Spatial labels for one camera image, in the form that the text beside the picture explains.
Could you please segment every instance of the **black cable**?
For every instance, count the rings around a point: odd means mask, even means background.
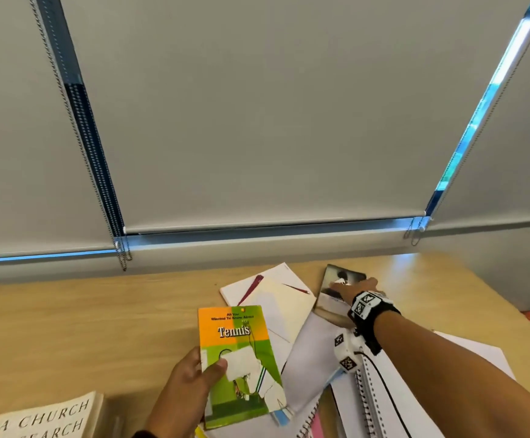
[[[411,436],[411,434],[409,433],[409,431],[408,431],[408,429],[407,429],[407,426],[405,425],[405,421],[403,421],[403,418],[401,417],[401,414],[399,413],[399,410],[398,410],[398,408],[397,408],[397,405],[394,403],[394,399],[393,399],[393,397],[392,397],[392,395],[391,395],[391,392],[389,391],[389,388],[386,386],[385,380],[384,380],[384,378],[382,377],[382,375],[380,374],[380,371],[378,370],[377,365],[374,363],[374,361],[371,360],[370,356],[368,356],[368,355],[365,354],[364,352],[354,352],[354,354],[355,354],[355,355],[362,355],[364,358],[366,358],[368,361],[371,362],[371,364],[373,365],[373,367],[374,367],[375,370],[377,371],[380,380],[382,381],[382,385],[385,386],[386,393],[388,394],[389,398],[391,399],[391,403],[393,404],[394,411],[397,413],[397,416],[399,417],[399,421],[401,422],[401,425],[402,425],[403,428],[405,429],[405,432],[407,433],[408,438],[413,438],[413,437]]]

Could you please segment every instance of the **roller blind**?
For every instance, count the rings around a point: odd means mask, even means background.
[[[28,0],[0,0],[0,256],[113,248]]]
[[[530,222],[530,42],[433,213],[430,228]]]
[[[422,215],[530,0],[62,0],[128,232]]]

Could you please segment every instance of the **photograph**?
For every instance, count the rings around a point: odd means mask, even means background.
[[[330,286],[332,283],[351,286],[365,279],[367,279],[365,273],[355,272],[335,265],[327,265],[316,306],[334,314],[347,316],[350,304],[342,299],[340,293],[330,289]]]

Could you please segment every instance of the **tennis book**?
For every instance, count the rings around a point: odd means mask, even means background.
[[[226,375],[208,396],[206,429],[226,426],[287,405],[261,306],[198,309],[204,371],[220,358]]]
[[[0,415],[0,438],[107,438],[116,435],[103,394]]]

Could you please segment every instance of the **desk surface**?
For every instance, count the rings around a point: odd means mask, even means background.
[[[429,329],[502,348],[530,391],[530,322],[457,260],[439,253],[332,260],[379,280]],[[290,264],[316,291],[326,261]],[[91,390],[136,430],[174,364],[198,342],[198,307],[267,266],[0,286],[0,413]]]

